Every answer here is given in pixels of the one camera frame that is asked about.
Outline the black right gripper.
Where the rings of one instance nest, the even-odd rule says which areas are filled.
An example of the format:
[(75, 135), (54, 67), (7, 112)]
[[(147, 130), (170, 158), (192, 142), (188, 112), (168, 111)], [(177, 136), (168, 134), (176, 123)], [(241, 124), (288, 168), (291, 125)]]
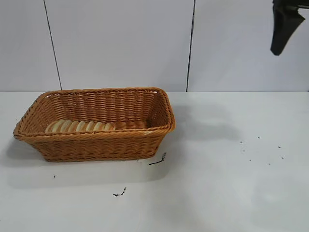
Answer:
[(299, 9), (309, 9), (308, 0), (273, 0), (271, 52), (279, 56), (297, 28), (305, 21)]

